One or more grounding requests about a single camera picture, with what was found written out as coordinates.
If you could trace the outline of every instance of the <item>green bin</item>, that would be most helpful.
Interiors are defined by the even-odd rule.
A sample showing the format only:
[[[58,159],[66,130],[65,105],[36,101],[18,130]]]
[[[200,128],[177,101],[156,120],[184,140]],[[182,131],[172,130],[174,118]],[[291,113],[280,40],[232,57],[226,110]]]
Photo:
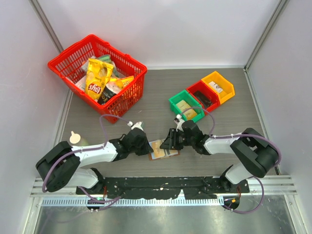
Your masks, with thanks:
[[[178,93],[177,95],[169,98],[170,102],[170,109],[176,114],[181,114],[181,111],[176,106],[177,103],[180,101],[185,100],[191,107],[200,107],[201,105],[190,95],[186,90],[183,90],[182,92]],[[201,109],[194,109],[194,111],[197,113],[197,116],[192,118],[194,122],[199,121],[201,118],[205,116],[204,111]]]

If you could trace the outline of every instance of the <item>gray table surface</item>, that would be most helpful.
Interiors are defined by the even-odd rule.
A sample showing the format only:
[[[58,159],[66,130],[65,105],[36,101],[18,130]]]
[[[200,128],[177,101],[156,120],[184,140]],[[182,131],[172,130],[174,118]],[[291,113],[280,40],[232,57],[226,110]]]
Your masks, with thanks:
[[[170,111],[168,99],[201,78],[217,70],[235,88],[236,95],[219,106],[212,113],[216,119],[214,134],[228,135],[244,131],[247,127],[262,132],[254,102],[241,68],[231,69],[178,69],[151,70],[145,76],[142,99],[123,117],[132,122],[143,121],[149,141],[163,139],[169,128],[175,127],[175,114]],[[99,124],[99,114],[76,95],[70,105],[63,140],[69,140],[70,132],[79,133],[89,144],[104,141]],[[109,138],[117,138],[129,132],[123,122],[115,124],[103,120]],[[212,121],[205,116],[197,122],[204,133],[208,133]],[[129,155],[117,162],[103,162],[92,165],[104,176],[219,176],[232,164],[238,163],[234,155],[216,154],[201,156],[191,147],[185,147],[179,156],[150,161],[148,156]]]

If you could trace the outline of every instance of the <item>black mounting plate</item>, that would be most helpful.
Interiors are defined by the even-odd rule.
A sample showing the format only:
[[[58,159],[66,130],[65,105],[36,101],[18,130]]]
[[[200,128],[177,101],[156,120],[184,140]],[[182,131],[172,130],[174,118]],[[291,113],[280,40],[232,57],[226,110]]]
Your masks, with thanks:
[[[105,186],[108,198],[121,196],[124,199],[175,199],[183,190],[185,199],[210,199],[216,194],[249,193],[246,180],[225,191],[221,179],[213,176],[185,177],[107,177]]]

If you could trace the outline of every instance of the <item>orange bin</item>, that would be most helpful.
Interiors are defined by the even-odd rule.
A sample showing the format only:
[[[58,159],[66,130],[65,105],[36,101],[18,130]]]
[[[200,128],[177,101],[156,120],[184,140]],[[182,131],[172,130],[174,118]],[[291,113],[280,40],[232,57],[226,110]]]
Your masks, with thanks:
[[[220,104],[235,96],[234,86],[219,72],[214,71],[201,80],[217,94]]]
[[[122,91],[112,97],[105,105],[100,105],[86,95],[74,84],[78,82],[85,72],[81,70],[82,64],[90,57],[111,55],[116,70],[124,76],[134,76],[135,79]],[[83,40],[73,44],[48,63],[48,67],[55,72],[65,84],[93,109],[102,114],[124,115],[143,96],[144,75],[146,66],[112,47],[108,42],[95,35],[88,35]],[[118,118],[106,117],[111,123]]]

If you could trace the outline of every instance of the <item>red bin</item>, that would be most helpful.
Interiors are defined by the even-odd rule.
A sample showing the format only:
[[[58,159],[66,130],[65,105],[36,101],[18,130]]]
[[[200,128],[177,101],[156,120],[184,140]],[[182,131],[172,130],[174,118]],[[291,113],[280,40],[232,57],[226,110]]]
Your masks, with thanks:
[[[85,72],[81,70],[82,64],[91,56],[100,57],[111,55],[111,60],[116,65],[116,70],[124,76],[134,76],[134,80],[112,97],[104,105],[100,105],[80,90],[74,83],[78,82]],[[81,41],[65,49],[55,59],[48,63],[48,67],[55,72],[65,84],[93,109],[102,114],[124,115],[143,96],[144,76],[146,66],[133,59],[130,55],[123,54],[112,47],[108,42],[95,35],[88,35]],[[106,117],[111,123],[118,118]]]

